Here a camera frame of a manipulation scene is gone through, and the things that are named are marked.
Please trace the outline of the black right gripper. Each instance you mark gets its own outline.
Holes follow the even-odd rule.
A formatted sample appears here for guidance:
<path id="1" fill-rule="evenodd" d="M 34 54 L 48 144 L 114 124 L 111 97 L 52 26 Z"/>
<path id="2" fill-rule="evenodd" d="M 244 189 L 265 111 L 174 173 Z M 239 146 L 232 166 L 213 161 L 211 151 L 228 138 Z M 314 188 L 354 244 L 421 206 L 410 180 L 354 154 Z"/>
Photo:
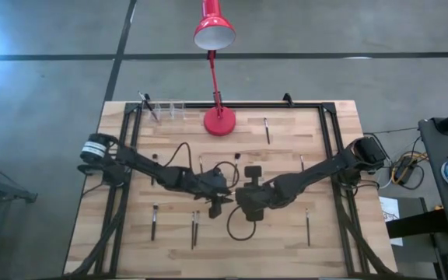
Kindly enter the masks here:
<path id="1" fill-rule="evenodd" d="M 250 179 L 250 182 L 246 182 L 244 187 L 235 190 L 236 203 L 241 207 L 245 205 L 244 213 L 247 221 L 260 222 L 264 219 L 264 203 L 260 199 L 261 186 L 259 185 L 262 169 L 260 166 L 246 166 L 244 175 Z"/>

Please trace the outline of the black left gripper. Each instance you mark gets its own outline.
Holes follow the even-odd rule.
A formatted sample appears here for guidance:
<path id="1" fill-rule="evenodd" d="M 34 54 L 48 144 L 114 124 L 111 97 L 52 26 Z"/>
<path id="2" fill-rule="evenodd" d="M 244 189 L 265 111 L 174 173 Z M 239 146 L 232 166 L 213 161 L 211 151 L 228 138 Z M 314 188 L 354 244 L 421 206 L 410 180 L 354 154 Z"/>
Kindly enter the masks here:
<path id="1" fill-rule="evenodd" d="M 208 217 L 215 219 L 222 213 L 222 205 L 234 202 L 229 196 L 233 195 L 226 186 L 226 179 L 220 169 L 209 170 L 198 175 L 199 197 L 210 201 Z"/>

